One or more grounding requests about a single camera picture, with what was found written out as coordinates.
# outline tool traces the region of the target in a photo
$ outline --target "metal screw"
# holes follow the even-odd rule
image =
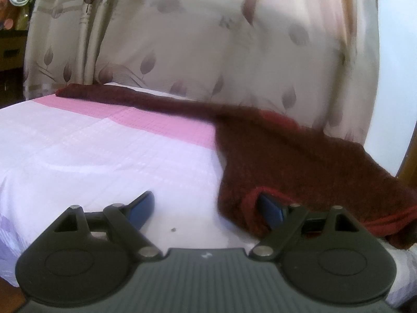
[[[269,257],[274,253],[274,250],[270,246],[256,246],[252,252],[259,257]]]
[[[142,257],[156,257],[159,254],[159,249],[154,246],[142,247],[139,250],[139,255]]]

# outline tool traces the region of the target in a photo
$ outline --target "wooden door frame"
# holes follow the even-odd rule
[[[409,186],[417,187],[417,123],[397,178]]]

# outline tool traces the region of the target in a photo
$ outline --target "curtain fold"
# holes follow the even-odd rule
[[[364,143],[376,0],[37,0],[25,96],[118,82],[250,105]]]

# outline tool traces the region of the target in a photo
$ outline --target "dark red blanket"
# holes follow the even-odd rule
[[[372,234],[386,236],[398,248],[416,241],[417,192],[389,175],[357,143],[251,107],[175,100],[110,85],[70,84],[56,95],[212,121],[227,162],[218,208],[258,237],[268,228],[255,204],[258,194],[267,191],[313,211],[344,206]]]

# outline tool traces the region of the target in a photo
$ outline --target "wall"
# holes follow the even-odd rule
[[[379,0],[379,86],[365,150],[396,175],[417,120],[417,0]]]

